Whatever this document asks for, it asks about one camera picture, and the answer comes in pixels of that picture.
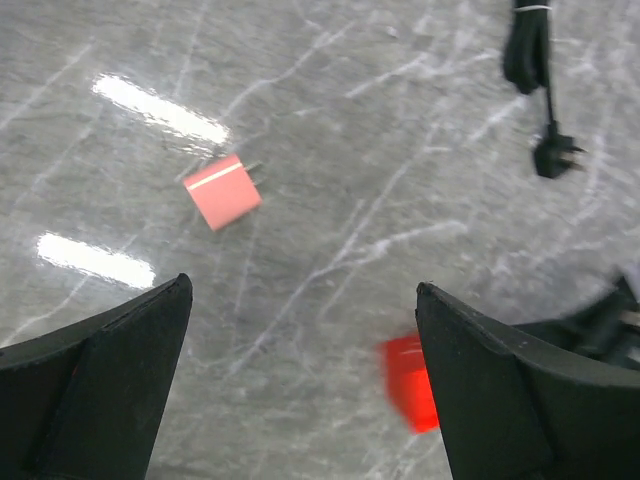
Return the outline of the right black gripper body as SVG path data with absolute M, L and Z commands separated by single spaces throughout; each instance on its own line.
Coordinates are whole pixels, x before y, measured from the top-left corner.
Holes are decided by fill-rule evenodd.
M 516 328 L 551 345 L 622 368 L 639 368 L 639 278 L 621 273 L 612 288 L 572 313 Z

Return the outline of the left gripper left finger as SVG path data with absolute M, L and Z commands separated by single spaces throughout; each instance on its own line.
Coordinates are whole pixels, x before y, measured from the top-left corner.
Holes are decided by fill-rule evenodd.
M 190 278 L 1 350 L 4 479 L 142 479 L 183 346 Z

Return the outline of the small pink plug adapter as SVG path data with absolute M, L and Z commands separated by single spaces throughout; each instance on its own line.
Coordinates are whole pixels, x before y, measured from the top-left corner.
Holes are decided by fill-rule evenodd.
M 235 154 L 186 177 L 183 185 L 213 231 L 226 227 L 262 204 L 249 169 Z

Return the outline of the red cube plug adapter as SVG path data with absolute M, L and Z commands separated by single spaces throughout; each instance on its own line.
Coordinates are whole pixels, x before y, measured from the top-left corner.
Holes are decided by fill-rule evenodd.
M 439 427 L 439 419 L 418 333 L 379 345 L 381 371 L 390 403 L 415 434 Z

